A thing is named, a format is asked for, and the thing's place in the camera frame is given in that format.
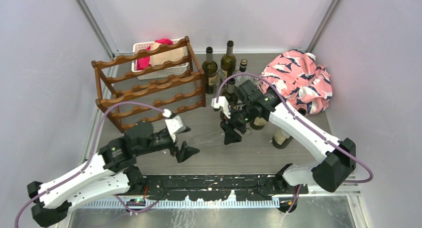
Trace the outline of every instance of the wooden rail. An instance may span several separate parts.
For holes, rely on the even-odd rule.
[[[159,53],[167,52],[170,50],[178,49],[186,47],[188,54],[182,57],[178,61],[166,61],[162,65],[158,66],[148,66],[147,68],[143,69],[142,71],[138,72],[126,72],[123,76],[120,77],[106,77],[102,69],[124,64],[127,62],[131,62],[140,58],[148,57],[151,55],[156,55]],[[181,75],[170,75],[165,79],[161,80],[151,80],[150,83],[146,85],[135,85],[129,90],[125,91],[116,91],[113,87],[113,84],[118,82],[123,82],[141,75],[146,75],[149,73],[153,73],[156,71],[164,70],[173,66],[181,65],[184,63],[189,63],[189,69]],[[187,98],[191,98],[193,96],[201,96],[201,100],[194,105],[191,106],[181,106],[179,107],[174,113],[180,114],[186,111],[190,111],[199,107],[206,106],[206,99],[205,99],[205,84],[206,84],[206,77],[201,65],[196,58],[196,55],[193,52],[192,46],[189,41],[189,37],[185,36],[185,38],[179,40],[178,43],[174,45],[160,45],[157,49],[147,51],[147,50],[140,50],[136,54],[131,56],[123,56],[119,55],[114,60],[109,62],[104,61],[92,61],[92,67],[94,68],[95,72],[95,79],[96,79],[96,88],[97,88],[97,99],[96,105],[98,108],[104,113],[110,106],[113,106],[117,103],[130,101],[136,98],[140,98],[142,96],[150,95],[153,93],[159,93],[163,90],[173,88],[176,86],[184,85],[187,83],[195,83],[195,90],[187,93],[182,94],[178,93],[175,94],[172,98],[168,100],[156,100],[152,104],[155,107],[162,107],[169,105],[171,103],[175,103],[178,101],[185,100]],[[111,99],[104,99],[102,93],[102,82],[104,85],[110,90],[112,94]],[[142,107],[142,106],[134,106],[130,111],[127,112],[120,112],[119,108],[117,107],[115,112],[111,112],[107,115],[108,119],[114,124],[114,126],[119,129],[120,132],[124,132],[126,129],[133,127],[133,124],[122,124],[122,118],[129,117],[135,114],[139,114],[145,111],[150,110],[150,108]],[[162,114],[159,114],[155,117],[144,117],[140,118],[143,121],[157,121],[162,119]]]

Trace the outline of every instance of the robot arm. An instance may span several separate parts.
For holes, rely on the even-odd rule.
[[[35,205],[31,208],[35,221],[41,227],[48,227],[64,219],[75,208],[91,201],[114,194],[140,192],[145,181],[139,168],[134,166],[137,156],[169,149],[170,154],[181,163],[198,153],[198,149],[187,146],[186,142],[179,149],[176,134],[188,132],[190,128],[185,126],[178,115],[169,110],[164,111],[163,115],[167,117],[165,129],[154,133],[152,123],[140,121],[128,129],[124,136],[99,149],[87,169],[72,182],[67,182],[35,200]],[[30,198],[70,178],[81,171],[86,163],[53,181],[34,181],[28,184]]]
[[[219,97],[218,103],[213,99],[211,104],[214,110],[222,109],[227,118],[220,123],[220,127],[225,133],[224,143],[226,145],[242,141],[241,135],[235,129],[245,133],[248,122],[262,117],[293,136],[315,158],[315,162],[309,164],[287,164],[284,166],[277,175],[282,176],[286,185],[318,184],[323,189],[334,192],[354,170],[355,162],[328,144],[331,141],[355,156],[356,146],[350,139],[346,138],[344,141],[340,141],[299,113],[296,113],[297,118],[294,118],[282,104],[276,92],[270,88],[267,93],[262,94],[251,81],[246,81],[236,88],[235,93],[245,103],[245,106],[239,111],[231,109],[225,97]],[[323,134],[326,140],[322,140],[311,129]]]

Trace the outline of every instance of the bottle bottom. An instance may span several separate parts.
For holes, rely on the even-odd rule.
[[[265,124],[267,124],[267,120],[257,117],[254,121],[250,122],[251,128],[254,130],[261,130],[264,128]]]
[[[277,149],[283,149],[293,140],[293,137],[290,136],[286,131],[281,128],[278,128],[274,133],[272,144]]]
[[[210,88],[210,89],[205,88],[205,93],[206,93],[207,95],[212,95],[212,94],[214,94],[214,88]]]

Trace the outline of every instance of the pink cloth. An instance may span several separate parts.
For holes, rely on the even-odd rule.
[[[160,44],[166,44],[166,45],[173,44],[173,42],[170,39],[166,39],[166,38],[156,40],[155,42],[160,43]],[[149,56],[140,58],[136,61],[136,70],[143,70],[148,66],[149,66]]]
[[[315,56],[298,50],[285,52],[267,65],[261,76],[275,85],[278,92],[296,109],[317,114],[328,107],[332,97],[330,74],[315,64]],[[261,84],[267,92],[268,85]]]

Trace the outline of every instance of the white plastic strip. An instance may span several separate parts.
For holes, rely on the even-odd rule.
[[[130,198],[123,198],[125,202],[129,201]],[[149,206],[154,201],[147,200],[146,206]],[[160,201],[155,205],[154,209],[218,209],[218,208],[278,208],[280,206],[279,199],[273,198],[271,201],[236,201],[236,198],[228,198],[225,201],[204,201],[198,199],[197,201],[191,201],[186,198],[184,201]],[[141,206],[129,206],[132,209],[143,208]],[[123,209],[122,204],[116,198],[105,198],[95,202],[81,206],[80,209]]]

